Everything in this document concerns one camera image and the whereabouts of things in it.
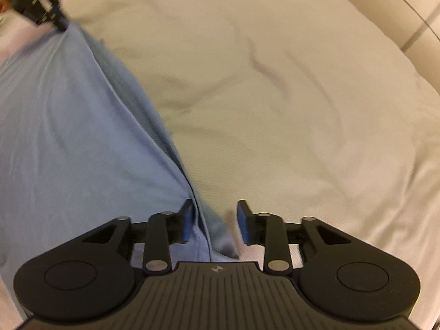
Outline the light blue t-shirt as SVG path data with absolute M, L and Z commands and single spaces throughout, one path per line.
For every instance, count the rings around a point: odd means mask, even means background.
M 1 277 L 119 216 L 143 222 L 192 201 L 172 260 L 228 262 L 226 223 L 199 196 L 137 79 L 71 24 L 1 65 Z

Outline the white sliding wardrobe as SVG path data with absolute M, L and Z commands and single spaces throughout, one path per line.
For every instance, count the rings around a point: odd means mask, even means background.
M 439 89 L 439 0 L 348 0 Z

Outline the white bed duvet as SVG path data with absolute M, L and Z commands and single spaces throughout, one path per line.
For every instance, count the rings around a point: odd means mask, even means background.
M 411 265 L 439 319 L 439 94 L 347 0 L 64 0 L 137 79 L 201 199 L 319 218 Z M 1 65 L 43 35 L 1 12 Z

